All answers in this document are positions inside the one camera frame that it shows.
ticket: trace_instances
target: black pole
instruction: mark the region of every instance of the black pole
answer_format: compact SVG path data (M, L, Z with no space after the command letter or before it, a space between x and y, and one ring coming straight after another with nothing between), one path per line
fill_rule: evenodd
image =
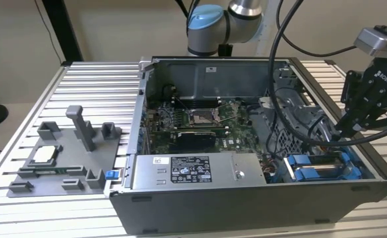
M42 0L66 61L83 61L65 0Z

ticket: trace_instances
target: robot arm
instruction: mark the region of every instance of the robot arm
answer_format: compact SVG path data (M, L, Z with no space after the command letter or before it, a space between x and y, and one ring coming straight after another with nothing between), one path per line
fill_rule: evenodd
M347 72L341 99L346 114L335 126L341 137L387 127L387 117L379 119L387 113L387 26L365 28L355 46L377 58L365 72Z
M213 56L219 44L249 42L262 21L261 0L233 0L229 10L211 4L197 7L189 24L190 55Z

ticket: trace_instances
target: motherboard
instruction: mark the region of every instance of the motherboard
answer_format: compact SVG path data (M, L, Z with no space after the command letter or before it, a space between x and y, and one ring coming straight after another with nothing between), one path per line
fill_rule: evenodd
M153 154L237 151L263 156L263 147L242 100L209 102L174 98L149 110Z

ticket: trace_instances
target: robotiq logo text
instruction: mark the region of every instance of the robotiq logo text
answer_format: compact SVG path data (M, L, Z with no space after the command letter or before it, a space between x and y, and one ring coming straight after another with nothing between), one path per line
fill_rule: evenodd
M378 73L375 73L375 77L379 77L385 80L385 82L387 82L387 76L382 73L382 71L379 70Z

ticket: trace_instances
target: barcode sticker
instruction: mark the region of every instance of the barcode sticker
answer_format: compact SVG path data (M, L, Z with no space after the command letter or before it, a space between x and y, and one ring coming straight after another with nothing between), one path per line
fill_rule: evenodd
M154 157L153 163L155 165L167 165L170 162L170 157Z

